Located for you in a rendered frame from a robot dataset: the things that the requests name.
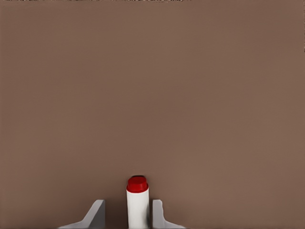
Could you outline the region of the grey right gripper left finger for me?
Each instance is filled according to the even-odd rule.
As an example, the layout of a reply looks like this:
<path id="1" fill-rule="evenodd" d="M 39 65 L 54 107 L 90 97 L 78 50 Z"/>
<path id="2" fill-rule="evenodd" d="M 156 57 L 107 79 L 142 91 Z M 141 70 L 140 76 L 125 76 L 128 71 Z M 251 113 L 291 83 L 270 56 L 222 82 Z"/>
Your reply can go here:
<path id="1" fill-rule="evenodd" d="M 57 229 L 105 229 L 105 200 L 96 200 L 81 221 Z"/>

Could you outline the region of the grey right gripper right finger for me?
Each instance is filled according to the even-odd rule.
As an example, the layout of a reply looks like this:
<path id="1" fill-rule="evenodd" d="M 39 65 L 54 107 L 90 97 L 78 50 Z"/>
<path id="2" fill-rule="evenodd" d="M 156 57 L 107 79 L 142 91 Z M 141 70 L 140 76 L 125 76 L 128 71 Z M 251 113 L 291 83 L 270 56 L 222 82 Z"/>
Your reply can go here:
<path id="1" fill-rule="evenodd" d="M 169 222 L 164 217 L 163 202 L 160 199 L 152 201 L 152 228 L 153 229 L 186 229 L 178 224 Z"/>

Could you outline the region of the white marker with red cap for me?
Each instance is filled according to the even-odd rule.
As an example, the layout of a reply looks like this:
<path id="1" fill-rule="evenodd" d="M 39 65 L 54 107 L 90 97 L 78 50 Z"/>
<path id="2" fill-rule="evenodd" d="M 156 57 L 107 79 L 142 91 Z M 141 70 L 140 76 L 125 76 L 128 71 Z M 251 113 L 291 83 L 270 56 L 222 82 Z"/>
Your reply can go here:
<path id="1" fill-rule="evenodd" d="M 149 229 L 149 185 L 145 176 L 132 176 L 128 179 L 126 197 L 129 229 Z"/>

